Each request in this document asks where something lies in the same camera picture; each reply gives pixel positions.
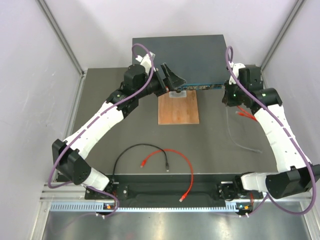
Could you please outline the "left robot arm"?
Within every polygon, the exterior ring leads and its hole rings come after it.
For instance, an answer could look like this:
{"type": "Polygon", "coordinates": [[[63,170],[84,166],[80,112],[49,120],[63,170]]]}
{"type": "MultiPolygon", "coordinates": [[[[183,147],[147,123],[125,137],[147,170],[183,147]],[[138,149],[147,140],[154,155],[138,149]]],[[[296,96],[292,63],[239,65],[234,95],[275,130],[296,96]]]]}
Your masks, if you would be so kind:
{"type": "Polygon", "coordinates": [[[186,81],[163,63],[165,78],[157,70],[146,70],[140,64],[128,67],[120,87],[112,92],[98,112],[77,132],[52,144],[55,168],[75,185],[90,186],[102,198],[109,198],[114,187],[103,173],[90,167],[86,158],[99,140],[139,105],[139,99],[151,94],[162,96],[177,90],[186,81]]]}

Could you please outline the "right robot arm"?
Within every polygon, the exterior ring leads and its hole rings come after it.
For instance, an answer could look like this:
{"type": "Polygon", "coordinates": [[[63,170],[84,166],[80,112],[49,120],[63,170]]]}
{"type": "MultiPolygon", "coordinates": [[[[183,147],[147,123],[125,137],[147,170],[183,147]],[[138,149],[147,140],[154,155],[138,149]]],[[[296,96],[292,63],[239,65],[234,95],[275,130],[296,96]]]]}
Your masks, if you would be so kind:
{"type": "Polygon", "coordinates": [[[266,192],[273,199],[311,191],[316,196],[320,166],[312,164],[299,146],[287,121],[284,105],[274,88],[264,88],[260,68],[227,62],[230,78],[224,84],[222,102],[247,107],[262,127],[276,161],[276,173],[245,173],[233,192],[245,198],[251,191],[266,192]]]}

